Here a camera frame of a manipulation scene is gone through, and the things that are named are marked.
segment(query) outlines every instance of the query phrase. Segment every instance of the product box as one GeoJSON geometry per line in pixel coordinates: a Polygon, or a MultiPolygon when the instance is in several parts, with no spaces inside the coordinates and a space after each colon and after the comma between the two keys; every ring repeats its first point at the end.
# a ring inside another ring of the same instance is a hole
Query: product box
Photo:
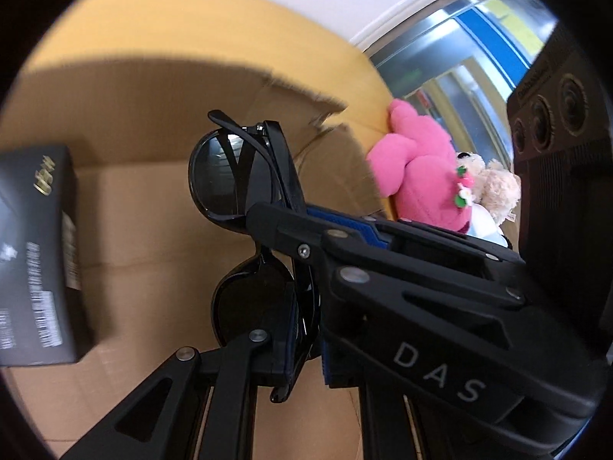
{"type": "Polygon", "coordinates": [[[82,303],[68,148],[0,154],[0,365],[78,361],[93,345],[82,303]]]}

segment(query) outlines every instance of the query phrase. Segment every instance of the pink plush toy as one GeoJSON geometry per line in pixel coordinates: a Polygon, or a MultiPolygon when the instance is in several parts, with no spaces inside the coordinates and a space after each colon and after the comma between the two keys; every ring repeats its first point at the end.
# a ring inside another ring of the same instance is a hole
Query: pink plush toy
{"type": "Polygon", "coordinates": [[[394,100],[387,110],[393,133],[367,156],[381,196],[393,196],[399,218],[465,233],[474,181],[458,167],[451,137],[403,100],[394,100]]]}

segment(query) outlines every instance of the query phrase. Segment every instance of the screw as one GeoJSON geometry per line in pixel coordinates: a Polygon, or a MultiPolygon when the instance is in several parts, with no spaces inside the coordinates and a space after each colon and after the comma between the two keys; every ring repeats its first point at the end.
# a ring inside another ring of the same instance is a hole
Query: screw
{"type": "Polygon", "coordinates": [[[342,230],[326,230],[326,233],[331,237],[347,238],[349,235],[342,230]]]}
{"type": "Polygon", "coordinates": [[[308,259],[308,257],[311,255],[311,248],[307,244],[300,244],[298,246],[298,255],[302,259],[308,259]]]}
{"type": "Polygon", "coordinates": [[[184,348],[179,349],[175,355],[177,359],[180,361],[189,361],[195,356],[195,349],[190,348],[189,346],[185,346],[184,348]]]}
{"type": "Polygon", "coordinates": [[[342,279],[351,283],[366,283],[370,280],[370,275],[366,271],[354,266],[343,266],[340,274],[342,279]]]}
{"type": "Polygon", "coordinates": [[[265,341],[267,337],[268,337],[268,334],[266,333],[266,330],[262,330],[262,329],[255,329],[249,333],[249,338],[253,342],[265,341]]]}
{"type": "Polygon", "coordinates": [[[517,299],[518,301],[523,301],[522,294],[517,289],[507,287],[506,293],[509,294],[513,299],[517,299]]]}

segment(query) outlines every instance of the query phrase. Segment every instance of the stuffed animal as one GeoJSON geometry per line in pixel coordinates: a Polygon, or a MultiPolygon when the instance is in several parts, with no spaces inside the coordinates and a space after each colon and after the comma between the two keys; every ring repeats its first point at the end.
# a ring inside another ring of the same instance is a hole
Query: stuffed animal
{"type": "Polygon", "coordinates": [[[389,126],[367,160],[382,197],[393,196],[399,218],[466,233],[473,179],[459,167],[451,136],[408,102],[388,107],[389,126]]]}
{"type": "Polygon", "coordinates": [[[458,154],[457,161],[473,176],[474,202],[487,209],[494,223],[500,226],[522,196],[519,176],[506,170],[495,159],[486,166],[479,154],[462,152],[458,154]]]}

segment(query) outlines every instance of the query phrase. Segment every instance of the black sunglasses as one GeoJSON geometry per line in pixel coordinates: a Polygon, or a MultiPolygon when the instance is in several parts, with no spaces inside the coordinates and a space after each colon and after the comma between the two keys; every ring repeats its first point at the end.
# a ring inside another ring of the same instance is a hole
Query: black sunglasses
{"type": "MultiPolygon", "coordinates": [[[[278,122],[264,121],[243,128],[220,110],[209,112],[208,117],[220,128],[197,143],[188,169],[192,198],[207,219],[246,233],[246,213],[257,202],[306,212],[298,175],[278,122]]],[[[262,327],[283,339],[287,383],[273,390],[274,403],[289,397],[305,361],[319,356],[315,342],[320,300],[313,275],[308,265],[297,261],[292,261],[292,269],[293,278],[271,250],[256,243],[255,255],[220,281],[211,303],[213,330],[221,346],[262,327]],[[289,308],[288,296],[293,299],[289,308]]]]}

